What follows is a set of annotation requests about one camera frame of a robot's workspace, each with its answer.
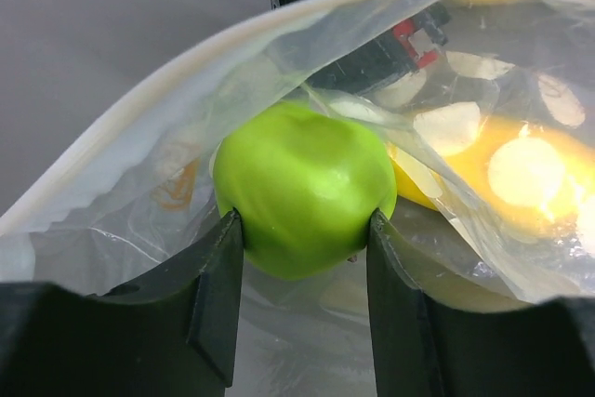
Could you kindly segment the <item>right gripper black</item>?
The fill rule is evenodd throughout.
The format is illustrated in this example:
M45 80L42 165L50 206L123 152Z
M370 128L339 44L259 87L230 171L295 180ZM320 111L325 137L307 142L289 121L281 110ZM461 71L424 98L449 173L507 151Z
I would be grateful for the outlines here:
M271 0L283 7L302 0ZM418 73L439 56L450 20L437 0L363 0L331 10L311 45L312 87L367 94Z

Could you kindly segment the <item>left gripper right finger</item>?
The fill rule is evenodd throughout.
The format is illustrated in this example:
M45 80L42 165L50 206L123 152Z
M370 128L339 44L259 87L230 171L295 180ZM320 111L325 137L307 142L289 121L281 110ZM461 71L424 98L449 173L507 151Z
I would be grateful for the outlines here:
M594 302L529 305L413 248L382 213L369 225L366 280L380 396L590 396Z

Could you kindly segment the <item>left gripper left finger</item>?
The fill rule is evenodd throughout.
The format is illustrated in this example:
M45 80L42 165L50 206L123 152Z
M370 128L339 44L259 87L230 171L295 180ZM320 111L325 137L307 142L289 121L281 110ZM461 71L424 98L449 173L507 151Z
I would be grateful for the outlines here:
M1 287L5 396L221 396L233 381L244 265L236 212L103 296Z

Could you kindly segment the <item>zip bag with bananas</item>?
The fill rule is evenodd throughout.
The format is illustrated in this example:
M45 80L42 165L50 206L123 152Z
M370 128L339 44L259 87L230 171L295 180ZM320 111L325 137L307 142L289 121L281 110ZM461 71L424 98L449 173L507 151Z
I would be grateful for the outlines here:
M50 283L103 296L174 257L238 213L218 210L220 143L292 102L380 137L397 200L391 216L374 213L413 248L529 305L594 302L594 195L569 235L518 232L414 128L424 113L463 123L498 115L594 150L594 0L437 0L450 15L448 41L429 66L362 95L310 86L317 26L356 1L301 1L233 27L118 100L2 216L1 287ZM283 280L248 259L243 236L233 381L221 396L380 396L368 240L369 227L357 255Z

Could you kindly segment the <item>green apple toy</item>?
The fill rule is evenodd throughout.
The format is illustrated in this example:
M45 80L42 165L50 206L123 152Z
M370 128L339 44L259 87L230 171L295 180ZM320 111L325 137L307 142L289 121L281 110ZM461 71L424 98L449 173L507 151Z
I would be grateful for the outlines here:
M292 102L231 132L213 178L220 214L241 216L248 259L283 280L357 255L374 212L391 216L397 200L391 159L375 132Z

